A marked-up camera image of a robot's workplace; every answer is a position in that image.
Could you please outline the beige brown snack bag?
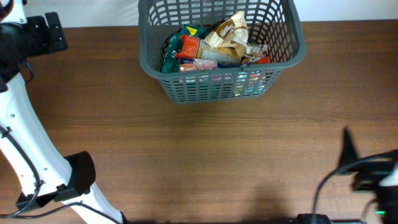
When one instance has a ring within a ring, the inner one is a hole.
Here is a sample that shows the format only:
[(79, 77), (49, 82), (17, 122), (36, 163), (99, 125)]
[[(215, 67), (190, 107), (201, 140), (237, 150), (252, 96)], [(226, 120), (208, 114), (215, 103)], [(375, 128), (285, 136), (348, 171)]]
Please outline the beige brown snack bag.
[(259, 61), (267, 55), (267, 44), (247, 44), (246, 52), (242, 56), (242, 64), (250, 64)]
[(247, 50), (249, 33), (244, 11), (238, 11), (211, 31), (204, 42), (212, 48), (227, 47), (235, 49), (239, 57)]

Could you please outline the green Nescafe coffee bag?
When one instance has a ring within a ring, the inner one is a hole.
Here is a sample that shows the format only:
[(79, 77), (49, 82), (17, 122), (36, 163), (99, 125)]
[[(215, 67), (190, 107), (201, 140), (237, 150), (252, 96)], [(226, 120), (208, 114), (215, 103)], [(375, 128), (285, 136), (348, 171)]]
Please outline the green Nescafe coffee bag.
[(199, 39), (204, 39), (210, 32), (204, 28), (192, 25), (183, 25), (175, 35), (170, 38), (167, 51), (164, 55), (164, 65), (162, 73), (175, 73), (180, 71), (180, 59), (176, 54), (182, 49), (182, 35), (188, 35)]

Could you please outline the orange biscuit package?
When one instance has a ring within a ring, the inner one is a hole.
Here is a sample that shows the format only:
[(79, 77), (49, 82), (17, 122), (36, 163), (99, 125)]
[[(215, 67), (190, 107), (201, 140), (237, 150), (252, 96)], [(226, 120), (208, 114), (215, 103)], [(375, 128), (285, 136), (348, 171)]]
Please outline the orange biscuit package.
[(239, 57), (233, 48), (212, 48), (203, 39), (182, 35), (182, 49), (176, 54), (178, 58), (197, 58), (214, 60), (221, 63), (236, 63), (242, 65), (242, 57)]

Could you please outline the light teal wipes packet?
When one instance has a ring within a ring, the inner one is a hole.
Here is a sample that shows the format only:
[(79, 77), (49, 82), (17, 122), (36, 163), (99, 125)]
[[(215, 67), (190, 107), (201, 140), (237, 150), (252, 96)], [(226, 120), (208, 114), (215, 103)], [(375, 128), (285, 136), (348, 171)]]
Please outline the light teal wipes packet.
[(249, 86), (243, 92), (243, 96), (256, 96), (265, 92), (264, 85)]

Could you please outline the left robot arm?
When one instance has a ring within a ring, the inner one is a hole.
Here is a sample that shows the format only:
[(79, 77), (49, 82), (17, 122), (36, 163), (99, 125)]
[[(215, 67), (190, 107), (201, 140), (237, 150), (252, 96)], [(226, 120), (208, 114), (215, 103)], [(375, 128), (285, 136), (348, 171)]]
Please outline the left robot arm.
[(30, 219), (29, 211), (51, 201), (59, 210), (72, 208), (86, 223), (127, 223), (98, 188), (92, 157), (86, 151), (63, 157), (51, 142), (27, 94), (27, 80), (35, 73), (29, 57), (66, 50), (59, 16), (27, 17), (26, 1), (1, 1), (1, 151), (18, 176), (22, 192), (17, 211), (2, 219)]

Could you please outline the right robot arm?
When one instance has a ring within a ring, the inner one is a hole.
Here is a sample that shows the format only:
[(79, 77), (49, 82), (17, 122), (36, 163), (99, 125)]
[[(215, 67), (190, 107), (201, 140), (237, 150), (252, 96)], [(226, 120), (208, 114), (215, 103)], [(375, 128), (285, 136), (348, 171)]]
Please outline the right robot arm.
[(348, 127), (343, 128), (343, 141), (336, 169), (319, 183), (313, 198), (310, 213), (297, 215), (294, 223), (363, 223), (362, 220), (330, 220), (327, 215), (317, 213), (322, 188), (334, 176), (354, 175), (353, 192), (371, 192), (376, 198), (376, 213), (383, 223), (397, 223), (397, 150), (367, 157), (360, 157), (353, 144)]

